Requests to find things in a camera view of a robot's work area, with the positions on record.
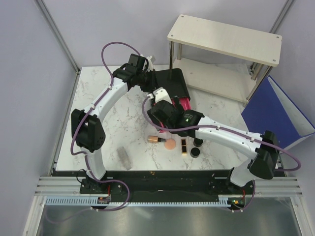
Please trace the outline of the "round BB cream bottle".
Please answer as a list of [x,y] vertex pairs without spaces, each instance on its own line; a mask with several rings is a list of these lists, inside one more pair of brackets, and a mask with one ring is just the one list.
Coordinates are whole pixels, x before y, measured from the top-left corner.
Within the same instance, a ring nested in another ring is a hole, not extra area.
[[148,136],[148,142],[149,143],[166,142],[166,139],[158,136]]

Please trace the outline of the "black round jar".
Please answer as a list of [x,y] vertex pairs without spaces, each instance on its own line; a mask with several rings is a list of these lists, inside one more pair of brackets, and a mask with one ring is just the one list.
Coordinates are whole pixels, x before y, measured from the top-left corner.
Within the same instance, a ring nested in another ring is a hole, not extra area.
[[193,140],[193,145],[196,147],[196,148],[199,148],[203,145],[203,140],[202,139],[198,139],[198,138],[195,138]]
[[194,147],[190,150],[190,156],[192,158],[197,158],[200,155],[200,149],[197,147]]

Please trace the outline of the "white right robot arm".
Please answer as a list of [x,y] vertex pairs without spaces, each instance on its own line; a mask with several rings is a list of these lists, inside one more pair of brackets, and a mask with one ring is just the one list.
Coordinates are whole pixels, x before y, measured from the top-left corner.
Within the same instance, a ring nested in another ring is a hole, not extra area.
[[155,125],[161,125],[166,131],[215,142],[245,155],[247,160],[230,170],[225,181],[228,192],[235,194],[252,180],[271,180],[274,177],[279,151],[272,132],[242,131],[216,122],[200,112],[177,108],[165,100],[157,102],[146,113]]

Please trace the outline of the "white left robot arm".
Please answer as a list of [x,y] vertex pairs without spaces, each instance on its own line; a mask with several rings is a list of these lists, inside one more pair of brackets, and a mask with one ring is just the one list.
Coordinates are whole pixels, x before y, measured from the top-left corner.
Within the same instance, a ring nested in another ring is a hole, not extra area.
[[102,122],[116,102],[132,87],[148,86],[151,89],[156,80],[154,73],[153,68],[133,69],[125,64],[110,73],[109,85],[91,104],[71,113],[70,152],[74,156],[84,155],[88,176],[93,179],[91,188],[96,193],[104,193],[108,188],[108,181],[103,178],[106,169],[101,152],[105,141]]

